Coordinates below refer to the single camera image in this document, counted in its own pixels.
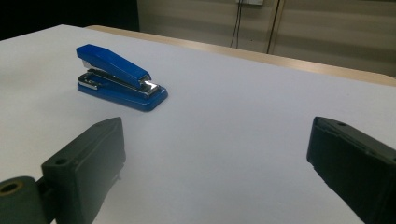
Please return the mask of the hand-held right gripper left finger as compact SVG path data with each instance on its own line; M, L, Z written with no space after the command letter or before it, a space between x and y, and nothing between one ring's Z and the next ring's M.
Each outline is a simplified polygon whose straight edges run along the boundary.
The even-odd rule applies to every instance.
M92 125L42 164L59 203L57 224L92 224L126 161L122 120Z

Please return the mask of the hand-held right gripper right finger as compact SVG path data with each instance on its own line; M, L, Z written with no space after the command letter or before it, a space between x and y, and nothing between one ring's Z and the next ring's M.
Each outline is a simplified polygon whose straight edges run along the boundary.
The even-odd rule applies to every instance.
M396 224L396 150L344 122L316 117L306 159L365 224Z

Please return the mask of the blue stapler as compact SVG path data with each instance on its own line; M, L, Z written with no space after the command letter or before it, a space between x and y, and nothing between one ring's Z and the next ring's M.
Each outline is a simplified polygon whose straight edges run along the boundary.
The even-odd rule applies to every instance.
M151 111L168 96L148 71L109 49L87 44L76 49L87 72L78 78L78 90L119 105Z

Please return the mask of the wooden table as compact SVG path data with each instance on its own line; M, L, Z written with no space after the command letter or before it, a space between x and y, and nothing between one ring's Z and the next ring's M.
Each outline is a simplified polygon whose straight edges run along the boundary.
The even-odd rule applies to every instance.
M88 26L88 29L103 33L113 34L113 35L121 35L125 37L153 41L157 43L164 43L164 44L179 46L188 49L197 49L206 52L218 53L218 54L254 61L258 63L268 63L271 65L288 67L291 69L301 70L305 72L313 72L317 74L329 75L334 77L343 77L343 78L396 88L395 77L389 77L383 74L378 74L373 72L350 69L335 65L328 65L324 63L313 63L309 61L297 60L297 59L259 53L259 52L243 50L243 49L232 49L229 47L217 46L217 45L184 40L179 38L128 31L119 28L106 27L102 25L90 25Z

